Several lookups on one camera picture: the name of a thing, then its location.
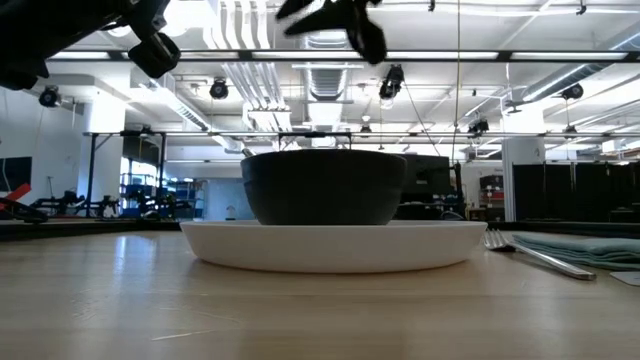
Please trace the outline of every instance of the metal frame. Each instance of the metal frame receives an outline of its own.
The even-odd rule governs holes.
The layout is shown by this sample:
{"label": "metal frame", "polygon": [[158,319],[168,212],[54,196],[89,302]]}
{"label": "metal frame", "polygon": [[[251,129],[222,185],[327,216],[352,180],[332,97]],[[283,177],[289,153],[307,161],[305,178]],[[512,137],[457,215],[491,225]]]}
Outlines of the metal frame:
{"label": "metal frame", "polygon": [[349,139],[349,150],[351,150],[351,147],[353,145],[353,138],[352,138],[352,133],[350,132],[322,132],[322,131],[311,131],[311,132],[281,132],[278,133],[278,151],[284,150],[282,148],[282,138],[284,137],[293,137],[294,139],[297,137],[304,137],[307,139],[320,139],[320,138],[325,138],[325,137],[346,137],[347,139]]}
{"label": "metal frame", "polygon": [[[597,50],[389,50],[388,63],[640,63],[638,51]],[[119,49],[66,50],[54,55],[50,62],[130,62],[127,52]],[[365,62],[353,50],[243,49],[182,51],[182,63],[235,62]]]}
{"label": "metal frame", "polygon": [[[160,161],[158,162],[158,168],[160,174],[158,175],[158,190],[156,191],[156,204],[160,203],[160,197],[162,196],[164,186],[162,185],[162,181],[164,180],[164,157],[166,154],[166,146],[167,146],[167,133],[165,132],[131,132],[131,131],[123,131],[123,132],[111,132],[111,133],[84,133],[84,136],[91,136],[91,151],[89,155],[89,180],[87,182],[87,203],[85,205],[86,218],[91,217],[91,196],[93,195],[93,172],[95,167],[96,160],[96,151],[100,149],[100,146],[103,145],[107,140],[109,140],[113,136],[120,137],[140,137],[141,135],[149,135],[149,136],[161,136],[162,144],[160,146]],[[99,136],[107,136],[105,140],[100,143],[100,146],[96,146],[96,142]]]}
{"label": "metal frame", "polygon": [[[86,136],[90,136],[91,134],[96,133],[84,133]],[[120,133],[97,133],[99,135],[120,135]],[[602,132],[602,133],[564,133],[564,132],[545,132],[545,133],[505,133],[505,132],[488,132],[481,134],[470,134],[470,133],[454,133],[450,132],[432,132],[429,131],[427,133],[424,132],[322,132],[322,131],[300,131],[300,132],[253,132],[253,131],[197,131],[197,132],[165,132],[163,133],[167,137],[211,137],[211,136],[228,136],[232,138],[276,138],[276,137],[285,137],[285,136],[298,136],[298,137],[335,137],[335,136],[344,136],[351,138],[373,138],[373,137],[382,137],[382,138],[416,138],[416,139],[426,139],[429,137],[438,137],[438,138],[459,138],[462,140],[468,140],[468,138],[485,138],[485,139],[495,139],[495,138],[552,138],[552,139],[571,139],[575,140],[578,138],[590,137],[590,138],[640,138],[640,132]]]}

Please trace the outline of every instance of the pipe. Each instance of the pipe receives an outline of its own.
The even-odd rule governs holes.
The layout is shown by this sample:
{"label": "pipe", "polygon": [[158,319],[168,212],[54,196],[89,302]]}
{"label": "pipe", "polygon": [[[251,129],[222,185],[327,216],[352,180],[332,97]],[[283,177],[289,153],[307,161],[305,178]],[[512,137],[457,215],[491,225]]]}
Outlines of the pipe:
{"label": "pipe", "polygon": [[636,111],[637,106],[640,105],[640,99],[633,100],[628,103],[622,104],[620,106],[616,106],[613,109],[609,109],[605,112],[602,112],[598,115],[588,116],[570,123],[570,125],[576,126],[580,129],[586,129],[589,126],[593,126],[593,124],[601,122],[603,120],[611,119],[612,117],[619,117],[622,115],[626,115],[630,112]]}
{"label": "pipe", "polygon": [[597,99],[599,96],[605,95],[605,94],[607,94],[607,93],[609,93],[611,91],[617,90],[617,89],[619,89],[619,88],[621,88],[623,86],[629,85],[632,82],[636,82],[638,80],[640,80],[640,74],[637,74],[637,75],[632,76],[632,77],[630,77],[630,78],[628,78],[626,80],[623,80],[623,81],[621,81],[621,82],[619,82],[619,83],[617,83],[617,84],[615,84],[615,85],[613,85],[611,87],[608,87],[608,88],[598,92],[597,94],[593,94],[593,95],[589,96],[586,99],[581,99],[581,100],[576,101],[574,103],[571,103],[569,105],[565,105],[565,104],[558,105],[560,108],[557,111],[554,111],[553,113],[547,115],[546,117],[552,117],[552,116],[556,116],[556,115],[562,114],[565,111],[571,110],[571,109],[573,109],[575,107],[578,107],[580,105],[584,105],[585,103],[588,103],[590,100]]}
{"label": "pipe", "polygon": [[[640,22],[627,28],[622,33],[607,41],[600,50],[638,51],[640,49]],[[599,73],[613,65],[612,63],[595,63],[583,65],[567,65],[547,76],[543,80],[530,85],[522,93],[521,103],[531,103],[555,95],[580,81]]]}
{"label": "pipe", "polygon": [[[225,29],[226,40],[229,42],[229,45],[231,46],[232,49],[240,49],[241,48],[240,43],[238,43],[238,38],[236,36],[235,1],[224,0],[224,3],[226,4],[226,9],[227,9],[227,24],[226,24],[227,26]],[[249,65],[246,63],[240,63],[236,65],[238,66],[238,71],[240,72],[240,74],[236,74],[238,75],[238,80],[240,80],[243,86],[246,86],[246,88],[248,89],[248,92],[255,99],[257,99],[258,103],[260,104],[260,107],[266,108],[267,102],[265,101],[264,96],[262,95],[262,90],[260,89],[260,86],[258,85],[255,77],[253,77],[253,74],[251,73],[251,69],[249,68]]]}
{"label": "pipe", "polygon": [[[257,29],[256,34],[258,37],[258,44],[261,49],[270,49],[269,38],[267,36],[267,5],[266,1],[258,0],[256,1],[256,10],[257,10]],[[265,70],[265,76],[267,83],[271,84],[271,90],[273,91],[273,96],[275,102],[281,109],[286,108],[286,104],[284,102],[284,97],[282,96],[282,89],[280,87],[280,81],[278,80],[276,68],[274,63],[266,63],[262,64]]]}
{"label": "pipe", "polygon": [[[247,49],[255,49],[256,45],[253,42],[253,35],[251,31],[251,4],[249,3],[249,0],[240,0],[240,8],[242,10],[242,28],[241,28],[242,42],[247,47]],[[277,105],[275,104],[276,103],[275,96],[273,94],[271,86],[269,86],[270,85],[269,79],[265,74],[265,69],[263,65],[264,64],[262,63],[253,63],[249,66],[249,68],[253,67],[253,69],[258,73],[258,76],[260,76],[262,83],[264,84],[264,89],[267,93],[267,98],[269,102],[265,106],[265,108],[274,107],[274,105],[277,107]]]}
{"label": "pipe", "polygon": [[[202,40],[209,49],[227,49],[227,43],[224,40],[224,35],[222,34],[222,29],[220,27],[221,19],[218,17],[218,14],[220,13],[220,5],[218,2],[212,1],[209,2],[209,5],[211,10],[211,24],[213,25],[202,29]],[[257,99],[253,98],[247,91],[246,84],[241,80],[242,74],[240,74],[236,65],[237,64],[235,63],[223,63],[222,69],[236,86],[236,89],[238,90],[240,96],[242,96],[244,101],[251,104],[253,108],[260,107]]]}

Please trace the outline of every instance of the pillar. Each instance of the pillar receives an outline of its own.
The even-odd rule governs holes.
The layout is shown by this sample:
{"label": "pillar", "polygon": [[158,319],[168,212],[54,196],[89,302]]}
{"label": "pillar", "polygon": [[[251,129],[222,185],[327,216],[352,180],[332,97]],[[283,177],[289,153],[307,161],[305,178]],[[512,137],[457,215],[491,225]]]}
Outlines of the pillar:
{"label": "pillar", "polygon": [[[124,130],[125,104],[110,95],[98,95],[91,103],[85,104],[84,115],[87,132],[120,132]],[[120,197],[120,163],[122,160],[123,138],[113,136],[108,140],[99,136],[96,141],[93,167],[92,201],[102,200],[103,196]],[[80,170],[78,173],[78,194],[87,196],[89,185],[89,159],[91,156],[91,137],[85,136],[80,152]]]}
{"label": "pillar", "polygon": [[513,165],[542,164],[545,161],[543,137],[533,134],[545,132],[543,108],[534,103],[521,108],[522,112],[502,118],[502,130],[510,133],[532,133],[532,137],[509,138],[502,141],[502,167],[504,169],[505,220],[516,220],[516,199],[513,183]]}

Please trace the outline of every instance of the light blue napkin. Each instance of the light blue napkin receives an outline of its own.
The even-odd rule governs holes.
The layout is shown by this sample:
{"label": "light blue napkin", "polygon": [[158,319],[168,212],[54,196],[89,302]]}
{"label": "light blue napkin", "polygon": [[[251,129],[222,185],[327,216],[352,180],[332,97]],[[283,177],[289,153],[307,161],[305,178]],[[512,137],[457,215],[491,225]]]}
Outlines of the light blue napkin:
{"label": "light blue napkin", "polygon": [[563,239],[544,234],[514,234],[513,239],[531,250],[573,264],[611,270],[640,270],[640,240]]}

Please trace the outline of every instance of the ceiling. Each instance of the ceiling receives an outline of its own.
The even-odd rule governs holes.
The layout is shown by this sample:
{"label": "ceiling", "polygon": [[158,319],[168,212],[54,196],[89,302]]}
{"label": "ceiling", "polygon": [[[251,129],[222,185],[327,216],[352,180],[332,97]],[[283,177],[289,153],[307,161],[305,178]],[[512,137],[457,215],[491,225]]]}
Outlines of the ceiling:
{"label": "ceiling", "polygon": [[[244,46],[240,41],[240,2],[231,2],[236,5],[237,37]],[[280,1],[267,1],[266,4],[270,46],[277,49],[299,49],[302,46],[301,39],[282,35],[291,21],[276,23],[274,20],[274,10],[279,3]],[[587,4],[587,12],[577,16],[575,12],[579,0],[462,0],[460,47],[473,50],[603,50],[603,43],[625,29],[637,26],[640,32],[640,3],[637,0],[589,0]],[[226,26],[227,5],[228,3],[221,5],[222,29]],[[207,2],[173,0],[171,6],[172,15],[166,15],[174,27],[172,32],[178,28],[177,33],[180,33],[180,28],[185,28],[184,33],[174,36],[173,40],[184,50],[207,49],[203,41],[203,27],[211,26]],[[256,3],[251,1],[251,6],[252,24],[256,26]],[[370,9],[370,17],[384,29],[389,49],[457,49],[457,1],[438,0],[433,13],[428,12],[427,7],[428,1],[385,0],[379,7]],[[132,34],[116,37],[109,33],[96,33],[73,48],[129,49],[137,42]],[[309,124],[304,70],[293,69],[292,65],[300,63],[279,62],[275,64],[275,69],[281,92],[291,111],[291,124],[294,127],[304,126]],[[375,124],[372,126],[374,131],[420,131],[417,127],[419,120],[431,131],[453,131],[454,121],[460,119],[459,125],[466,132],[466,126],[473,117],[463,118],[463,115],[480,105],[487,97],[507,95],[508,98],[509,89],[527,87],[564,66],[557,63],[514,63],[509,66],[498,63],[463,63],[458,67],[455,63],[415,62],[401,65],[406,86],[394,99],[391,109],[381,109],[377,95],[380,81],[387,74],[390,64],[363,64],[360,68],[349,70],[346,95],[341,101],[341,124],[334,129],[357,131],[362,125],[362,117],[367,115],[370,122]],[[145,98],[136,89],[136,84],[132,84],[133,81],[123,85],[123,81],[112,80],[113,77],[128,75],[132,64],[56,62],[49,67],[54,74],[86,73],[111,86],[122,88],[121,91],[131,98],[130,103],[137,105],[127,112],[127,122],[150,123],[154,128],[164,130],[185,129],[180,116],[157,99]],[[570,100],[568,103],[559,98],[542,100],[539,106],[542,107],[546,130],[561,131],[568,122],[604,114],[617,106],[637,100],[640,80],[628,81],[614,90],[608,89],[638,75],[639,70],[633,64],[613,65],[580,82],[585,90],[581,100]],[[227,75],[221,63],[181,63],[172,71],[172,75],[176,80],[177,95],[196,111],[207,116],[216,128],[247,129],[241,119],[245,101],[231,80],[227,80],[230,93],[225,100],[213,100],[208,94],[213,79]],[[458,75],[460,88],[457,91]],[[503,113],[499,106],[481,115],[488,119],[491,131],[500,131]],[[619,116],[594,122],[579,130],[601,132],[634,122],[640,122],[640,107],[631,106],[629,111]],[[200,146],[207,144],[207,141],[208,145],[215,145],[209,139],[202,138],[174,139],[170,145]],[[601,142],[602,140],[591,139],[584,143],[597,145]]]}

